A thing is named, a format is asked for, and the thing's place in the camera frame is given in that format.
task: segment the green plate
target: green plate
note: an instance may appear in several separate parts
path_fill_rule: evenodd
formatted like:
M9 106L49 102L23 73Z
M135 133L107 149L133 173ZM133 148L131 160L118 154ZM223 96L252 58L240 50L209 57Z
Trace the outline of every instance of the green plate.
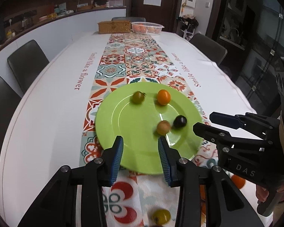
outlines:
M166 106L157 104L157 93L161 89L171 95L171 101ZM136 91L146 93L144 101L139 105L130 101ZM138 82L113 91L99 107L95 120L96 133L104 149L112 147L117 135L123 137L121 165L125 168L145 174L161 174L157 124L167 120L172 125L178 115L187 118L187 125L181 129L172 129L166 137L181 157L189 159L201 144L201 138L193 133L193 125L201 122L202 118L185 95L163 84Z

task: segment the white basket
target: white basket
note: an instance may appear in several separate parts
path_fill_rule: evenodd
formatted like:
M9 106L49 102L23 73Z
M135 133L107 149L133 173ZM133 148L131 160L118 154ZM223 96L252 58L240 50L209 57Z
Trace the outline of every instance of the white basket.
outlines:
M144 35L159 35L164 26L150 22L132 22L133 32Z

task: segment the table runner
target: table runner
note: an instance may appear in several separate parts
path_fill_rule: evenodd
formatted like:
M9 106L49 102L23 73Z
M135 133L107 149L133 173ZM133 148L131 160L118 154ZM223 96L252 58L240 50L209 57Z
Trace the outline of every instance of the table runner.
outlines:
M210 124L185 78L151 36L112 34L99 62L87 100L80 166L100 157L103 151L94 123L100 104L112 91L134 82L161 83L182 92L198 109L203 122ZM204 140L198 153L190 160L207 168L216 165L215 144ZM168 187L163 175L144 175L120 168L114 185L103 188L103 197L108 226L152 226L154 222L150 216L159 208L171 213L171 221L164 226L175 225L179 188Z

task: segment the green cherry tomato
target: green cherry tomato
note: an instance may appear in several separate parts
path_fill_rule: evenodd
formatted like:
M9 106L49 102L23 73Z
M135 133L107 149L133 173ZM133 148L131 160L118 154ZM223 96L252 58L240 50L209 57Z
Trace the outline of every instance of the green cherry tomato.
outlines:
M156 225L162 226L170 220L170 212L166 209L159 209L152 215L152 219Z
M145 93L142 93L140 91L137 91L132 96L132 101L136 104L140 104L142 101L144 101Z

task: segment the door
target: door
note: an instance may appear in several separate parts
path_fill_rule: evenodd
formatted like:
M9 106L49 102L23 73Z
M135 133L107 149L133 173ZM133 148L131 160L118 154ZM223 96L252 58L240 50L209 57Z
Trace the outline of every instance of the door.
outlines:
M144 5L143 1L131 0L130 16L144 17L147 22L163 25L163 31L172 32L178 0L161 0L161 6Z

